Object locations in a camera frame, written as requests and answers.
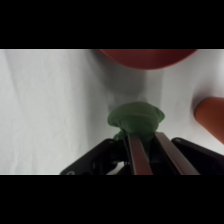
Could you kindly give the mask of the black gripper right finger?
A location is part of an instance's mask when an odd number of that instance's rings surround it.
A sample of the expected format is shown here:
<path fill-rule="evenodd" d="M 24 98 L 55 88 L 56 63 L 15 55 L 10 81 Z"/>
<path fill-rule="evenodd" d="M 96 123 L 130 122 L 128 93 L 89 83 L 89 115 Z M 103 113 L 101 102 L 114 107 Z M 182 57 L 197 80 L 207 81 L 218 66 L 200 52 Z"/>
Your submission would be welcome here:
<path fill-rule="evenodd" d="M 224 175 L 224 155 L 164 133 L 153 139 L 155 175 Z"/>

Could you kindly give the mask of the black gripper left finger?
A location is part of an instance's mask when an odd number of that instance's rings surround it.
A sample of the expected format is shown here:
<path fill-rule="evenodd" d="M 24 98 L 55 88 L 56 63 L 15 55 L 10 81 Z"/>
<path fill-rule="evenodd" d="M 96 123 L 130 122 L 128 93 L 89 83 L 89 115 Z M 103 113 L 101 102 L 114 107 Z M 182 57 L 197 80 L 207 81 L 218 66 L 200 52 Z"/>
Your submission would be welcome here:
<path fill-rule="evenodd" d="M 122 163 L 118 174 L 152 175 L 143 144 L 136 134 L 106 139 L 61 171 L 61 175 L 107 175 Z"/>

